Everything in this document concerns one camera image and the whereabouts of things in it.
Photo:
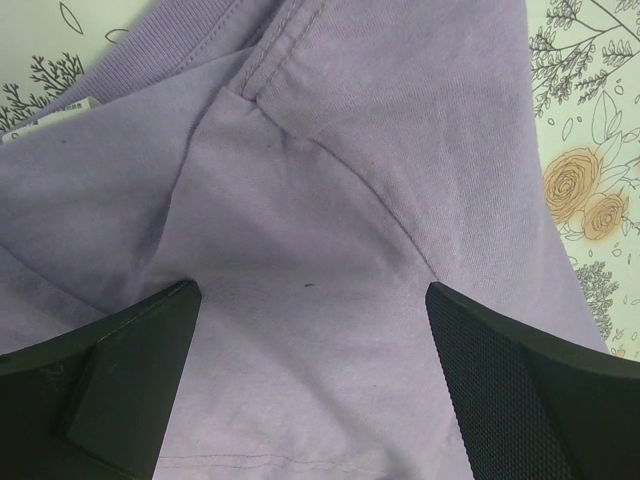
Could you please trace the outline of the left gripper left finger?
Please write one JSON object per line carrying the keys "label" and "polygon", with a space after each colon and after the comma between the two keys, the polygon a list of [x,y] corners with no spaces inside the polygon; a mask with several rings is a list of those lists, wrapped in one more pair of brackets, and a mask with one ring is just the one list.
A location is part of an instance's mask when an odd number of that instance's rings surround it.
{"label": "left gripper left finger", "polygon": [[152,478],[200,305],[181,281],[2,355],[2,478]]}

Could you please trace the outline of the purple t shirt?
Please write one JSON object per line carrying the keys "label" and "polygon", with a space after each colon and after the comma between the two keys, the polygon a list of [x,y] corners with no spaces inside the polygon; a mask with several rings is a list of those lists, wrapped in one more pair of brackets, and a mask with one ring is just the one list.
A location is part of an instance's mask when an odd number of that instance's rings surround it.
{"label": "purple t shirt", "polygon": [[428,285],[603,350],[522,1],[162,1],[1,149],[1,348],[184,278],[160,479],[467,479]]}

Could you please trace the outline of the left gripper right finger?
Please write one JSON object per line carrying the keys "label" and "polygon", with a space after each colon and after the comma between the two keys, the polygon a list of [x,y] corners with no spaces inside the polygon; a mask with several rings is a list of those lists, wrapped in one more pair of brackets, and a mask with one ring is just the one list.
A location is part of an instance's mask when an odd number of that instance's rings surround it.
{"label": "left gripper right finger", "polygon": [[639,365],[433,282],[431,333],[476,479],[636,479]]}

